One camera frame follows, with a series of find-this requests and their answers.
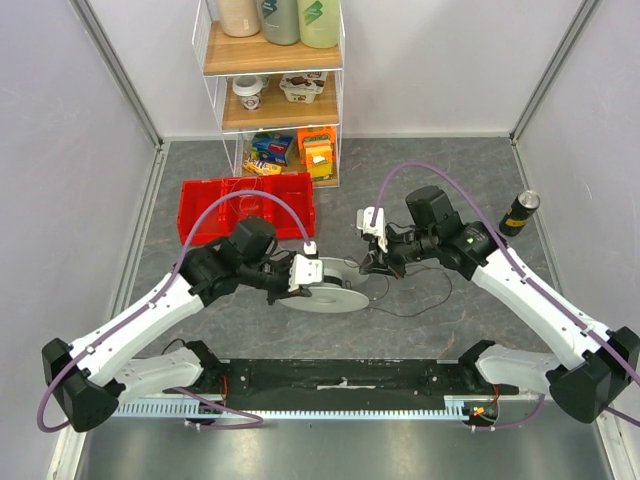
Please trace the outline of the white perforated spool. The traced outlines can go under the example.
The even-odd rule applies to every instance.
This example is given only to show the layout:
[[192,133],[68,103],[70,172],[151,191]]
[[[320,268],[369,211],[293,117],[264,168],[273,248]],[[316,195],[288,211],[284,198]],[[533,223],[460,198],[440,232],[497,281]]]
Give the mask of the white perforated spool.
[[351,313],[366,308],[369,297],[355,288],[368,281],[369,276],[360,273],[354,260],[321,257],[323,282],[308,287],[310,297],[290,297],[279,300],[283,306],[311,313]]

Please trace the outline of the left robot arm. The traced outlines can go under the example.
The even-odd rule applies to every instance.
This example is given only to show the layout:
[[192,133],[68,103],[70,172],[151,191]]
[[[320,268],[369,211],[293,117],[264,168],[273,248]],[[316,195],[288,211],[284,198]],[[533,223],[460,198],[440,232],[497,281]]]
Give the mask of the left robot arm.
[[168,355],[136,355],[169,328],[239,286],[266,292],[270,304],[308,293],[322,271],[316,243],[306,239],[302,252],[275,261],[276,243],[271,223],[260,217],[244,219],[229,236],[182,252],[150,292],[102,327],[71,343],[50,340],[41,351],[47,390],[38,407],[38,428],[53,430],[44,421],[50,399],[63,411],[67,426],[87,432],[120,406],[145,395],[188,387],[198,393],[215,389],[219,361],[201,341]]

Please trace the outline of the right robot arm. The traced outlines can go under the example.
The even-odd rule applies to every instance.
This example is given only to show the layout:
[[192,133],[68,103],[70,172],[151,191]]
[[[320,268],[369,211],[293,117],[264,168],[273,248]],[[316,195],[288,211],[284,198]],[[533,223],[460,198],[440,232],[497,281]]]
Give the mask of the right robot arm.
[[410,264],[435,259],[493,295],[547,345],[546,354],[483,340],[464,355],[458,381],[467,392],[491,384],[550,396],[573,419],[593,422],[632,382],[639,337],[589,317],[535,274],[483,222],[463,223],[447,194],[422,187],[405,199],[413,225],[396,231],[381,208],[358,210],[356,227],[368,242],[362,274],[402,278]]

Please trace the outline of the red compartment bin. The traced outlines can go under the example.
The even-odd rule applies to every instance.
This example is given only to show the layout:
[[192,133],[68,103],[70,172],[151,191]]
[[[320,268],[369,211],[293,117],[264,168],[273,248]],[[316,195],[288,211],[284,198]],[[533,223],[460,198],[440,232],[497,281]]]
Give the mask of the red compartment bin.
[[[308,235],[315,236],[316,212],[311,178],[307,173],[298,173],[185,181],[182,184],[176,218],[180,241],[186,241],[192,227],[211,203],[240,190],[264,191],[280,198],[292,207]],[[224,202],[209,214],[195,234],[192,244],[204,245],[221,236],[228,236],[239,221],[249,216],[269,221],[275,226],[279,240],[302,237],[293,218],[281,206],[259,196],[243,195]]]

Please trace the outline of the yellow candy pack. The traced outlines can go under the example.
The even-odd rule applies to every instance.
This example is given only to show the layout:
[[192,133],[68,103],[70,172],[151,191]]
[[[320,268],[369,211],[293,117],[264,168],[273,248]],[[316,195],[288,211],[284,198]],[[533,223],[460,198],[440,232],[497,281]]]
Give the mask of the yellow candy pack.
[[253,154],[250,154],[243,160],[243,170],[257,176],[272,176],[282,173],[282,167],[262,160]]

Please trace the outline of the blue green sponge pack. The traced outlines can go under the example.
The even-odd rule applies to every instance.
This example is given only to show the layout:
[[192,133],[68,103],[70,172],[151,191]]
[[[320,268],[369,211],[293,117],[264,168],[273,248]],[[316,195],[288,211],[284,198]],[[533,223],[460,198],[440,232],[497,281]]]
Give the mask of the blue green sponge pack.
[[279,166],[288,166],[293,154],[294,138],[277,132],[259,132],[250,144],[253,159]]

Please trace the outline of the orange yellow sponge box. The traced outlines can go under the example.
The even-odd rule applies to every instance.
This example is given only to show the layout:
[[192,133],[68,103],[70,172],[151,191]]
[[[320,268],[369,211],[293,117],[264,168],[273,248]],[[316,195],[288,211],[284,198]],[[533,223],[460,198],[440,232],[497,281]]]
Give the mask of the orange yellow sponge box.
[[334,177],[336,138],[335,126],[306,127],[297,131],[301,162],[314,182]]

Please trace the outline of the black yellow can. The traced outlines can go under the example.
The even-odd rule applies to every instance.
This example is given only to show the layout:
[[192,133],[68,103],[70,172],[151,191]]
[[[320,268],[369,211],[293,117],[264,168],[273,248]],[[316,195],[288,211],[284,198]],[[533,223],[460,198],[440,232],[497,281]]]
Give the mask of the black yellow can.
[[499,223],[500,232],[507,237],[521,233],[533,214],[540,207],[541,199],[534,190],[520,192]]

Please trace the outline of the white pudding cup pack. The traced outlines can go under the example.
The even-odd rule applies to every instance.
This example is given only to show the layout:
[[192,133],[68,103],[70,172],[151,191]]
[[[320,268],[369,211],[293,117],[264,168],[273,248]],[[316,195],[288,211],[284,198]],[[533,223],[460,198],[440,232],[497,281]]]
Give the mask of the white pudding cup pack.
[[287,101],[291,103],[313,103],[327,81],[326,71],[284,74],[279,82]]

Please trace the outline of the white paper cup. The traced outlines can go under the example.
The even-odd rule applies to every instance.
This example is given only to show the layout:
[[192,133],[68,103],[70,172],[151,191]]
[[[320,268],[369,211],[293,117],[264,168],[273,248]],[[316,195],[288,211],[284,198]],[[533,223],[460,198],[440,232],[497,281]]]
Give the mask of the white paper cup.
[[262,78],[255,75],[237,76],[232,82],[233,93],[249,111],[257,110],[261,106],[262,88]]

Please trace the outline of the light green bottle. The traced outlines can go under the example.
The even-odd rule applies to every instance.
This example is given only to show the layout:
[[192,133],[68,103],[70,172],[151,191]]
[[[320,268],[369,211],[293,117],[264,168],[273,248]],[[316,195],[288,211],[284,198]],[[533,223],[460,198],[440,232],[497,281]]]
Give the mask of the light green bottle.
[[338,0],[298,0],[301,41],[316,49],[338,45],[340,38],[340,2]]

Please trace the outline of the grey green bottle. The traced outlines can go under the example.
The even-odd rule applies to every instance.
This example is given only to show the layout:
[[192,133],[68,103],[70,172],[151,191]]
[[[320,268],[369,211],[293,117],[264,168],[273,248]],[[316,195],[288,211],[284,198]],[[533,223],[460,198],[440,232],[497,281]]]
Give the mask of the grey green bottle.
[[296,0],[262,0],[257,2],[265,38],[277,45],[299,41],[298,5]]

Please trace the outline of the beige bottle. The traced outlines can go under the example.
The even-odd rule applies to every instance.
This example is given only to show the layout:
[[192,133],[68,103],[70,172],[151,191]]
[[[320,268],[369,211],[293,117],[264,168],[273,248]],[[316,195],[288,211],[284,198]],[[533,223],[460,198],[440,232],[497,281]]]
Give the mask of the beige bottle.
[[217,9],[222,30],[228,36],[250,37],[261,29],[254,0],[218,0]]

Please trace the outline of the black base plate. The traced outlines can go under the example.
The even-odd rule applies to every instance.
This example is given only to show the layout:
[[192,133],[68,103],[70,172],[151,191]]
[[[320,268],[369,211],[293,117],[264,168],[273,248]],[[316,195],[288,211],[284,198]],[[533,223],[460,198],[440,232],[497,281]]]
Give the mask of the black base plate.
[[493,387],[469,364],[431,359],[232,359],[206,369],[187,390],[221,394],[236,410],[276,412],[440,410],[446,396],[519,393]]

